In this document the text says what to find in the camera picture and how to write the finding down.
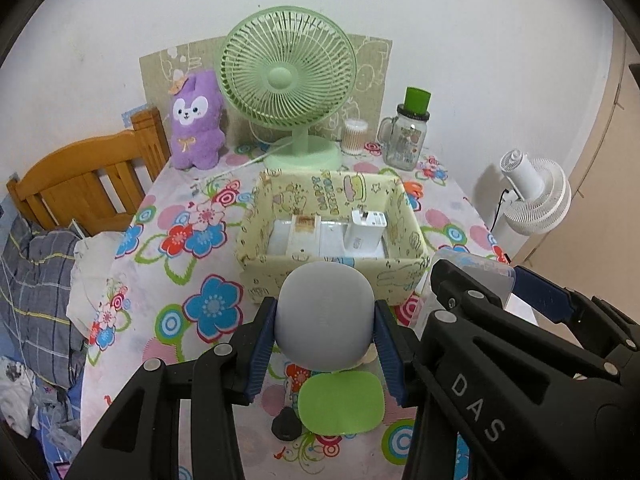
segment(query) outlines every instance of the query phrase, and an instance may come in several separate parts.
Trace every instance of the floral tablecloth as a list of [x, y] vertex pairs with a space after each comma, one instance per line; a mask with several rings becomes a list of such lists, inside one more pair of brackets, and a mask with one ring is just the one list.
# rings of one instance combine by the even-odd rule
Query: floral tablecloth
[[[254, 318], [239, 283], [234, 256], [242, 215], [252, 206], [260, 162], [221, 173], [263, 152], [240, 146], [210, 171], [177, 171], [168, 164], [140, 206], [111, 267], [108, 286], [90, 335], [82, 390], [82, 436], [90, 434], [124, 384], [151, 357], [167, 364], [195, 359], [228, 341]], [[449, 246], [504, 261], [504, 255], [460, 187], [436, 156], [423, 151], [415, 171], [388, 168], [378, 144], [344, 157], [345, 170], [397, 173], [430, 251]], [[394, 307], [407, 324], [417, 294]], [[380, 377], [380, 368], [372, 370]], [[385, 418], [373, 431], [349, 436], [304, 433], [291, 443], [271, 434], [271, 422], [297, 392], [310, 371], [275, 351], [262, 392], [247, 407], [235, 407], [236, 430], [248, 480], [321, 478], [356, 480], [400, 478], [413, 431], [415, 410], [399, 408], [386, 393]], [[189, 403], [180, 423], [180, 480], [191, 479]], [[456, 478], [466, 476], [468, 450], [462, 441]]]

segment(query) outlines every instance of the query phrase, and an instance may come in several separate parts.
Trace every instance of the wooden door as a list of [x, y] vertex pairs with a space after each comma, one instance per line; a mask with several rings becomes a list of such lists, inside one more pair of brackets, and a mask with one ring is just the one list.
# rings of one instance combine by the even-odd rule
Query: wooden door
[[588, 297], [599, 296], [640, 322], [640, 90], [625, 69], [602, 145], [565, 220], [526, 266]]

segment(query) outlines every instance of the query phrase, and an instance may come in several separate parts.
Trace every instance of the fan base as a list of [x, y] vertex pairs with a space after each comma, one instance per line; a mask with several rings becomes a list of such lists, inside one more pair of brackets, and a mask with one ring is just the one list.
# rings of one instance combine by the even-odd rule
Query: fan base
[[336, 142], [323, 137], [309, 136], [309, 149], [303, 155], [294, 155], [292, 144], [277, 152], [270, 153], [276, 148], [291, 141], [284, 137], [274, 143], [267, 152], [264, 165], [268, 170], [338, 170], [342, 165], [342, 152]]

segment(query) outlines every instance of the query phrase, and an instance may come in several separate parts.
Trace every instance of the white power adapter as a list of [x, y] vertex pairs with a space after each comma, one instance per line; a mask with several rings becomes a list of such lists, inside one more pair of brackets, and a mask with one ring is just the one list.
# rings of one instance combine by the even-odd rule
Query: white power adapter
[[344, 249], [348, 255], [369, 256], [376, 252], [386, 229], [386, 216], [380, 211], [351, 211], [351, 219], [344, 235]]

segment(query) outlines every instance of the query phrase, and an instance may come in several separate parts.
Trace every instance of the cotton swab jar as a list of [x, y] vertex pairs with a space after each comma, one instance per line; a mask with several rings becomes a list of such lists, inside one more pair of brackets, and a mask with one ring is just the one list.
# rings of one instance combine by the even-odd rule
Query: cotton swab jar
[[367, 142], [369, 124], [362, 119], [347, 119], [344, 121], [344, 131], [340, 148], [348, 155], [359, 155], [364, 151]]

